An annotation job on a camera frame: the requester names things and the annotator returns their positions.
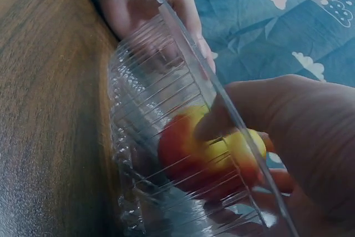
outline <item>clear plastic container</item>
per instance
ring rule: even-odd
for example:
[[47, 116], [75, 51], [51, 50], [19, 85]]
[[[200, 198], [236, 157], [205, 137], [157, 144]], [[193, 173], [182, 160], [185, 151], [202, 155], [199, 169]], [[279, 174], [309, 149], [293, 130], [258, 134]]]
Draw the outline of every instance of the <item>clear plastic container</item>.
[[[120, 42], [108, 70], [119, 218], [125, 235], [297, 237], [237, 110], [175, 12], [164, 0], [157, 1], [160, 14]], [[196, 194], [178, 189], [159, 163], [158, 142], [167, 123], [187, 106], [210, 107], [217, 92], [269, 182], [268, 203], [254, 199], [245, 184], [218, 204], [197, 200]], [[233, 175], [240, 176], [237, 165]]]

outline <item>red and yellow fruit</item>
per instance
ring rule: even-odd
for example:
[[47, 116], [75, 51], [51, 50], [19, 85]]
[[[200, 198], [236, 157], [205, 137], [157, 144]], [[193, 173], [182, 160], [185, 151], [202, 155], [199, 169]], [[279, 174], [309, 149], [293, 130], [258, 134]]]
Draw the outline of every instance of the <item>red and yellow fruit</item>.
[[[193, 106], [175, 116], [161, 134], [158, 157], [176, 187], [193, 194], [195, 199], [219, 201], [242, 188], [239, 173], [247, 186], [253, 186], [258, 167], [240, 132], [219, 142], [194, 138], [194, 129], [207, 112], [206, 106]], [[262, 139], [256, 131], [249, 132], [265, 157]]]

